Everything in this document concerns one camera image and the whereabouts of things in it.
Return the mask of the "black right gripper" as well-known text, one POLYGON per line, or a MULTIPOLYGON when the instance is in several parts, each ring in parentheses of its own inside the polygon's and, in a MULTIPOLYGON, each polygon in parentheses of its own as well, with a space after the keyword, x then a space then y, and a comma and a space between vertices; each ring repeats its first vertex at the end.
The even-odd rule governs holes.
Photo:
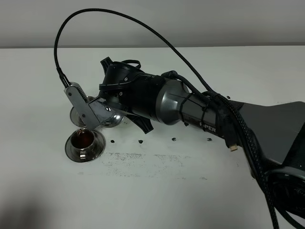
POLYGON ((142 71, 139 61, 113 62, 106 57, 100 63, 105 77, 99 85, 99 97, 129 113, 126 117, 145 134, 152 131, 150 119, 157 120, 156 101, 164 78, 142 71))

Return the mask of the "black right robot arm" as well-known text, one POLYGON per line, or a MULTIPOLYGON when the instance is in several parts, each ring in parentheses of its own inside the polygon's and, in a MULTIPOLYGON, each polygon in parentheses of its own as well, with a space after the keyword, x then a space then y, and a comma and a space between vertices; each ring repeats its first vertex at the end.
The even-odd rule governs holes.
POLYGON ((230 101, 213 90, 199 92, 175 71, 151 75, 136 60, 101 61, 99 86, 105 104, 144 133, 152 121, 183 122, 243 148, 250 172, 267 200, 291 224, 305 216, 305 104, 273 106, 230 101))

